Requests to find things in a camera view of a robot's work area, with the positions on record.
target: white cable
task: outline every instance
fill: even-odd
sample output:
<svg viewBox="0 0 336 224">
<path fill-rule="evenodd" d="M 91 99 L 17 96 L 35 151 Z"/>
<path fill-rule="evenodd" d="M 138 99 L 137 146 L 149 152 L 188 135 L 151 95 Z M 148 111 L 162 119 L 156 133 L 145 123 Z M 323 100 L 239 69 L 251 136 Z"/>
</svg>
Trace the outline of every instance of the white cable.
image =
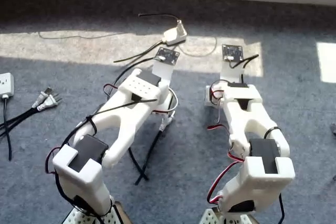
<svg viewBox="0 0 336 224">
<path fill-rule="evenodd" d="M 171 94 L 173 95 L 174 99 L 175 99 L 175 106 L 171 109 L 168 109 L 168 110 L 158 110 L 157 112 L 158 113 L 168 113 L 168 112 L 172 112 L 174 110 L 176 110 L 178 104 L 179 104 L 179 99 L 177 98 L 177 95 L 176 93 L 174 92 L 174 90 L 172 90 L 171 88 L 169 88 L 169 91 L 171 92 Z"/>
</svg>

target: white power strip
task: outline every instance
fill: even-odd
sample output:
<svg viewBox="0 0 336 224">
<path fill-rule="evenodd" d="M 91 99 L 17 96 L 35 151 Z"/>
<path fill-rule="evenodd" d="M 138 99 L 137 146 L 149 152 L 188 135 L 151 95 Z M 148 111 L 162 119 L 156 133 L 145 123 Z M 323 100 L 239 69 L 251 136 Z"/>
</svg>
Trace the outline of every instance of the white power strip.
<svg viewBox="0 0 336 224">
<path fill-rule="evenodd" d="M 11 73 L 0 74 L 0 98 L 14 95 L 14 77 Z"/>
</svg>

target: black cable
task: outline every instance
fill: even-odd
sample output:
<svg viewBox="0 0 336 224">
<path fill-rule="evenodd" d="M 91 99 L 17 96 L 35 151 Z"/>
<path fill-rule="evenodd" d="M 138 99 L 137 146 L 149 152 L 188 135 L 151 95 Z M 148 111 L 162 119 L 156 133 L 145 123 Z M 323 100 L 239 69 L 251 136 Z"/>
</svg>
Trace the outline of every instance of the black cable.
<svg viewBox="0 0 336 224">
<path fill-rule="evenodd" d="M 147 168 L 147 164 L 148 164 L 149 158 L 151 157 L 151 154 L 152 154 L 152 152 L 153 152 L 153 150 L 154 150 L 154 147 L 155 147 L 155 145 L 156 145 L 156 143 L 157 143 L 157 141 L 159 140 L 159 138 L 160 138 L 161 135 L 162 135 L 162 131 L 159 131 L 159 132 L 157 133 L 157 135 L 155 136 L 155 138 L 154 138 L 154 140 L 153 140 L 153 142 L 152 142 L 152 144 L 151 144 L 151 147 L 149 148 L 149 151 L 148 151 L 148 153 L 147 153 L 147 155 L 146 155 L 145 163 L 144 163 L 143 166 L 142 166 L 142 174 L 140 174 L 140 176 L 138 177 L 138 179 L 137 179 L 136 182 L 134 183 L 136 186 L 139 184 L 139 182 L 141 181 L 141 179 L 142 179 L 142 177 L 143 177 L 143 174 L 144 174 L 145 171 L 146 171 L 146 168 Z"/>
<path fill-rule="evenodd" d="M 152 60 L 152 59 L 154 59 L 154 57 L 146 58 L 146 59 L 140 60 L 140 61 L 138 61 L 138 62 L 136 62 L 136 63 L 130 65 L 129 67 L 127 67 L 126 69 L 124 69 L 124 70 L 120 73 L 120 75 L 115 79 L 113 85 L 116 85 L 117 82 L 119 81 L 119 79 L 120 79 L 120 78 L 121 78 L 127 71 L 129 71 L 131 68 L 133 68 L 133 67 L 135 67 L 135 66 L 137 66 L 137 65 L 139 65 L 139 64 L 141 64 L 141 63 L 144 63 L 144 62 L 146 62 L 146 61 L 150 61 L 150 60 Z M 109 92 L 108 92 L 109 95 L 111 95 L 112 90 L 113 90 L 113 88 L 111 87 L 111 89 L 110 89 Z"/>
<path fill-rule="evenodd" d="M 9 135 L 9 131 L 8 131 L 8 125 L 7 125 L 7 101 L 8 101 L 8 97 L 4 98 L 4 126 L 5 126 L 5 133 L 7 136 L 7 143 L 8 143 L 8 160 L 11 161 L 12 160 L 12 144 L 10 142 L 10 135 Z"/>
<path fill-rule="evenodd" d="M 168 106 L 168 109 L 170 109 L 172 107 L 172 103 L 173 103 L 173 100 L 174 100 L 174 97 L 172 97 L 170 99 L 170 102 L 169 102 L 169 106 Z M 142 176 L 146 181 L 149 180 L 149 178 L 147 177 L 147 175 L 145 174 L 144 170 L 141 169 L 138 161 L 135 159 L 134 155 L 133 155 L 133 151 L 132 151 L 132 148 L 129 147 L 128 148 L 128 153 L 133 161 L 133 164 L 135 165 L 136 169 L 138 170 L 140 176 Z"/>
<path fill-rule="evenodd" d="M 170 13 L 139 13 L 138 14 L 138 17 L 149 17 L 149 16 L 165 16 L 165 17 L 175 18 L 176 20 L 180 20 L 178 17 Z"/>
<path fill-rule="evenodd" d="M 150 51 L 152 51 L 154 48 L 156 48 L 157 46 L 159 46 L 161 44 L 163 44 L 162 40 L 156 42 L 153 46 L 151 46 L 150 48 L 148 48 L 144 52 L 141 52 L 141 53 L 139 53 L 137 55 L 134 55 L 134 56 L 131 56 L 131 57 L 128 57 L 128 58 L 124 58 L 124 59 L 121 59 L 121 60 L 115 60 L 113 63 L 118 63 L 118 62 L 123 62 L 123 61 L 131 60 L 131 59 L 134 59 L 136 57 L 138 57 L 138 59 L 140 59 L 141 57 L 145 56 L 146 54 L 148 54 Z"/>
<path fill-rule="evenodd" d="M 264 135 L 264 139 L 266 139 L 268 134 L 271 133 L 273 130 L 280 130 L 281 131 L 280 127 L 278 127 L 278 126 L 274 126 L 272 128 L 269 128 Z"/>
<path fill-rule="evenodd" d="M 243 68 L 245 68 L 246 65 L 247 65 L 250 61 L 254 60 L 254 59 L 257 58 L 257 57 L 259 57 L 259 55 L 253 55 L 253 56 L 251 56 L 251 57 L 245 58 L 244 60 L 241 60 L 240 62 L 234 64 L 233 66 L 231 65 L 231 61 L 230 61 L 230 62 L 229 62 L 230 68 L 236 68 L 236 67 L 238 67 L 240 64 L 242 64 L 243 62 L 246 61 L 246 63 L 245 63 L 244 66 L 243 66 Z"/>
<path fill-rule="evenodd" d="M 279 195 L 279 203 L 280 203 L 280 208 L 281 208 L 281 219 L 279 220 L 278 224 L 282 224 L 284 218 L 285 218 L 285 210 L 283 208 L 282 204 L 282 196 L 281 194 Z"/>
<path fill-rule="evenodd" d="M 174 98 L 172 97 L 172 98 L 170 99 L 168 109 L 170 109 L 170 108 L 172 107 L 173 100 L 174 100 Z M 156 145 L 156 143 L 157 143 L 157 141 L 159 140 L 159 138 L 160 138 L 161 135 L 162 135 L 162 131 L 159 131 L 159 132 L 157 133 L 157 135 L 155 136 L 155 138 L 154 138 L 154 140 L 153 140 L 153 142 L 152 142 L 152 144 L 151 144 L 151 147 L 149 148 L 149 150 L 148 150 L 148 152 L 147 152 L 146 160 L 145 160 L 145 162 L 144 162 L 144 164 L 143 164 L 143 166 L 142 166 L 142 169 L 140 169 L 140 171 L 139 171 L 140 176 L 138 177 L 138 179 L 137 179 L 136 182 L 134 183 L 135 185 L 138 185 L 142 178 L 144 178 L 144 179 L 146 180 L 146 178 L 145 178 L 145 171 L 146 171 L 146 168 L 147 168 L 147 164 L 148 164 L 149 159 L 150 159 L 150 157 L 151 157 L 151 154 L 152 154 L 152 152 L 153 152 L 153 150 L 154 150 L 154 147 L 155 147 L 155 145 Z"/>
<path fill-rule="evenodd" d="M 16 120 L 18 120 L 19 118 L 21 118 L 22 116 L 29 114 L 32 110 L 34 110 L 33 108 L 30 108 L 29 110 L 27 110 L 26 112 L 22 113 L 21 115 L 18 115 L 14 118 L 11 118 L 9 120 L 7 120 L 7 125 L 10 125 L 11 123 L 15 122 Z M 0 129 L 4 127 L 4 123 L 0 124 Z"/>
<path fill-rule="evenodd" d="M 27 118 L 31 117 L 32 115 L 38 113 L 37 109 L 30 109 L 29 111 L 25 112 L 21 117 L 19 117 L 16 121 L 12 122 L 11 124 L 7 124 L 8 132 L 11 132 L 16 126 L 22 123 Z"/>
<path fill-rule="evenodd" d="M 136 169 L 138 170 L 138 172 L 141 174 L 141 176 L 145 179 L 145 180 L 149 180 L 147 175 L 145 174 L 145 172 L 141 169 L 138 161 L 135 159 L 134 155 L 133 155 L 133 152 L 132 152 L 132 148 L 129 147 L 128 148 L 128 153 L 130 154 L 130 157 L 133 161 L 133 164 L 135 165 Z"/>
</svg>

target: metal base plate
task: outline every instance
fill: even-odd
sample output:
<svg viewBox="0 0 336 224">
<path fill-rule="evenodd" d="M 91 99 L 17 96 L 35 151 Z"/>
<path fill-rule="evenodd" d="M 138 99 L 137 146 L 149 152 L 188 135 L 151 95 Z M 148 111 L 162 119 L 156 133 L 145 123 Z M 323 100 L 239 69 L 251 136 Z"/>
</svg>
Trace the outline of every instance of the metal base plate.
<svg viewBox="0 0 336 224">
<path fill-rule="evenodd" d="M 250 215 L 231 215 L 224 218 L 217 208 L 209 208 L 204 211 L 199 224 L 258 224 L 258 222 Z"/>
<path fill-rule="evenodd" d="M 117 212 L 115 205 L 113 205 L 111 212 L 104 217 L 101 217 L 101 219 L 105 224 L 123 224 L 123 221 L 119 218 L 119 216 L 120 215 Z M 96 217 L 88 216 L 79 211 L 77 208 L 73 208 L 63 221 L 63 224 L 99 224 L 99 221 Z"/>
</svg>

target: gray carpet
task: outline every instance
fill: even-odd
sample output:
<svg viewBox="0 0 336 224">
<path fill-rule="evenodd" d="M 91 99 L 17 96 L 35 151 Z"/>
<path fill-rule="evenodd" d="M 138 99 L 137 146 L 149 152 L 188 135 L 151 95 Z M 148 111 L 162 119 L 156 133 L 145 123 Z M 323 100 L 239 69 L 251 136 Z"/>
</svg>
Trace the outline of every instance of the gray carpet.
<svg viewBox="0 0 336 224">
<path fill-rule="evenodd" d="M 0 7 L 0 72 L 13 73 L 16 85 L 9 116 L 27 110 L 47 86 L 63 97 L 58 108 L 12 131 L 12 162 L 1 141 L 0 223 L 60 223 L 70 210 L 44 174 L 46 154 L 105 100 L 103 84 L 120 71 L 113 60 L 146 49 L 175 24 L 137 18 L 140 12 L 179 16 L 189 38 L 176 48 L 181 56 L 171 87 L 180 106 L 155 148 L 150 181 L 134 185 L 138 174 L 127 155 L 104 171 L 111 195 L 133 222 L 194 224 L 209 206 L 207 190 L 230 162 L 225 131 L 205 130 L 216 111 L 203 106 L 205 85 L 218 78 L 223 43 L 243 45 L 246 57 L 261 55 L 245 79 L 283 129 L 297 175 L 283 191 L 284 223 L 334 222 L 336 139 L 329 125 L 336 121 L 336 84 L 321 80 L 317 43 L 336 43 L 335 8 L 223 0 L 0 0 Z M 38 31 L 45 37 L 115 35 L 48 40 Z M 140 162 L 159 124 L 152 116 L 139 130 L 133 150 Z M 106 130 L 98 137 L 111 143 L 116 135 Z M 236 173 L 237 167 L 223 183 Z M 277 223 L 278 202 L 256 216 Z"/>
</svg>

